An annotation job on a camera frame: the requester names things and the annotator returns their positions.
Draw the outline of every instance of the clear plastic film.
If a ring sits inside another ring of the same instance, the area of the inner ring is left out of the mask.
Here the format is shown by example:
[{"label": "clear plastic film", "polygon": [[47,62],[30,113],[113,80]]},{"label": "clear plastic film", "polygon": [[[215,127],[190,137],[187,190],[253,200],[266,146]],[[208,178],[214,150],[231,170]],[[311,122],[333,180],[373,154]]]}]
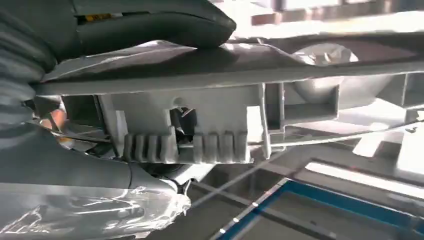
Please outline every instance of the clear plastic film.
[{"label": "clear plastic film", "polygon": [[173,190],[145,187],[0,185],[0,239],[105,239],[148,233],[166,228],[191,205],[187,196]]}]

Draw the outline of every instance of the metal cable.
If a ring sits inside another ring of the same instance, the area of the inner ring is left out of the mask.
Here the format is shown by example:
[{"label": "metal cable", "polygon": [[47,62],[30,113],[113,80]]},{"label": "metal cable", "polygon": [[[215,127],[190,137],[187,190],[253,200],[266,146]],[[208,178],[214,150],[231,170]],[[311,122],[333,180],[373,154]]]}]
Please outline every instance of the metal cable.
[{"label": "metal cable", "polygon": [[[375,130],[375,131],[360,131],[357,133],[349,133],[349,134],[341,134],[336,136],[316,136],[316,137],[310,137],[309,139],[296,139],[296,140],[289,140],[289,141],[283,141],[278,143],[271,143],[271,147],[289,147],[289,146],[303,146],[303,145],[313,145],[313,144],[327,144],[327,143],[334,143],[334,142],[340,142],[340,141],[346,141],[346,140],[352,140],[352,139],[360,139],[363,137],[366,137],[368,135],[372,134],[382,134],[392,131],[398,131],[403,130],[405,128],[412,128],[414,126],[417,126],[421,123],[423,123],[424,120],[417,120],[409,123],[403,123],[398,124],[386,129],[382,130]],[[261,147],[262,143],[250,143],[249,147]],[[179,148],[193,148],[193,144],[180,144],[178,145]]]}]

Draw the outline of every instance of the fluorescent light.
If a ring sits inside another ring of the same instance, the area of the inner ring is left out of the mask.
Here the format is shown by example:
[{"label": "fluorescent light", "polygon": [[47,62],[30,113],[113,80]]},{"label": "fluorescent light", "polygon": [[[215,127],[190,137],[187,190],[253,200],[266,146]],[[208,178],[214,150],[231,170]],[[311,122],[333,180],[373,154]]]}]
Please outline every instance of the fluorescent light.
[{"label": "fluorescent light", "polygon": [[306,166],[306,169],[324,174],[327,176],[348,180],[351,182],[367,185],[374,188],[388,190],[391,192],[408,195],[411,197],[424,199],[424,188],[405,184],[398,181],[383,179],[380,177],[370,176],[367,174],[354,172],[339,167],[334,167],[318,162],[311,162]]},{"label": "fluorescent light", "polygon": [[[389,128],[389,125],[380,122],[373,122],[369,126],[369,129],[371,131],[384,130],[387,128]],[[379,148],[380,143],[383,141],[384,137],[384,133],[375,133],[370,134],[368,136],[364,136],[360,139],[360,141],[357,143],[352,152],[359,156],[371,158],[374,156],[374,154],[376,154],[376,151]]]}]

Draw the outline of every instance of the metal rod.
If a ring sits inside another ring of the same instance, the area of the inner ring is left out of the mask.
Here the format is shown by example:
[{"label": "metal rod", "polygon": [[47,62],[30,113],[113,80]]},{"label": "metal rod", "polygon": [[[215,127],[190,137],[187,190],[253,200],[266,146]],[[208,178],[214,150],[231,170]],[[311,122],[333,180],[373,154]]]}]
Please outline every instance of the metal rod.
[{"label": "metal rod", "polygon": [[220,186],[219,188],[217,188],[215,191],[210,192],[208,194],[206,194],[205,196],[201,197],[200,199],[198,199],[197,201],[193,202],[191,204],[191,208],[195,208],[197,206],[199,206],[200,204],[204,203],[205,201],[209,200],[210,198],[212,198],[213,196],[215,196],[216,194],[224,191],[225,189],[229,188],[230,186],[232,186],[233,184],[236,184],[237,182],[239,182],[240,180],[244,179],[245,177],[249,176],[250,174],[254,173],[255,171],[257,171],[258,169],[260,169],[262,166],[278,159],[279,157],[281,157],[282,155],[286,154],[288,150],[286,149],[285,151],[282,152],[278,152],[275,153],[274,155],[272,155],[269,159],[262,161],[261,163],[259,163],[258,165],[250,168],[249,170],[245,171],[244,173],[238,175],[237,177],[235,177],[234,179],[232,179],[231,181],[228,181],[227,183],[225,183],[224,185]]},{"label": "metal rod", "polygon": [[232,228],[235,224],[239,222],[239,220],[245,218],[248,214],[250,214],[254,209],[256,209],[259,204],[261,204],[263,201],[265,201],[269,196],[271,196],[273,193],[275,193],[278,189],[280,189],[284,184],[286,184],[289,181],[287,178],[281,179],[277,184],[272,186],[268,191],[266,191],[262,196],[260,196],[257,200],[251,203],[246,209],[244,209],[239,215],[237,215],[235,218],[233,218],[232,221],[230,221],[227,225],[222,227],[216,234],[214,234],[210,240],[215,240],[225,234],[226,231],[228,231],[230,228]]},{"label": "metal rod", "polygon": [[[209,186],[209,185],[201,183],[201,182],[193,182],[192,186],[194,186],[195,188],[198,188],[200,190],[204,190],[204,191],[208,191],[208,192],[213,192],[213,191],[216,190],[215,187]],[[252,204],[251,200],[245,199],[243,197],[239,197],[239,196],[232,194],[232,193],[229,193],[229,192],[222,191],[218,194],[221,197],[223,197],[223,201],[227,200],[227,202],[229,202],[232,205],[249,206],[249,205]],[[277,210],[274,210],[272,208],[262,209],[260,215],[262,217],[266,218],[266,219],[280,223],[283,226],[294,229],[296,231],[307,234],[309,236],[313,236],[313,237],[328,236],[328,237],[331,237],[331,236],[334,235],[331,231],[329,231],[325,228],[314,225],[314,224],[307,222],[307,221],[297,219],[293,216],[289,216],[287,214],[284,214],[284,213],[279,212]],[[255,219],[251,223],[252,224],[249,224],[248,226],[246,226],[246,228],[248,228],[249,226],[251,226],[251,227],[254,226]],[[246,233],[246,231],[247,231],[246,228],[244,228],[242,230],[242,232],[240,232],[241,235],[243,233]],[[337,240],[341,240],[341,239],[345,239],[345,238],[341,238],[341,236],[338,235]]]}]

